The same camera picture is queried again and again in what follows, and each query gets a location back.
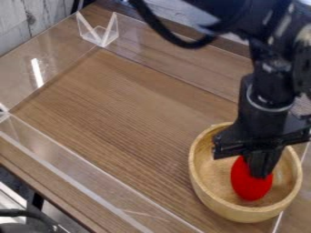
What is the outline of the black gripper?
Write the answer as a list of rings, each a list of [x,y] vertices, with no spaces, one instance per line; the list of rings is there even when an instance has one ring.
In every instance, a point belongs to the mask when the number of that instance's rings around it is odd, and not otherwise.
[[[214,158],[243,156],[252,177],[274,171],[283,149],[311,139],[308,116],[292,114],[292,105],[264,109],[252,101],[254,75],[239,86],[238,117],[212,138]]]

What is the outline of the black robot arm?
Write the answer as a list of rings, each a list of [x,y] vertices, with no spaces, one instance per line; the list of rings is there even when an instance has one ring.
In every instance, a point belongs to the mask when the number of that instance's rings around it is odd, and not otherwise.
[[[271,174],[286,146],[310,139],[311,116],[292,114],[311,97],[311,11],[299,0],[183,0],[209,35],[250,41],[252,73],[240,80],[236,121],[214,137],[216,159],[240,155],[254,177]]]

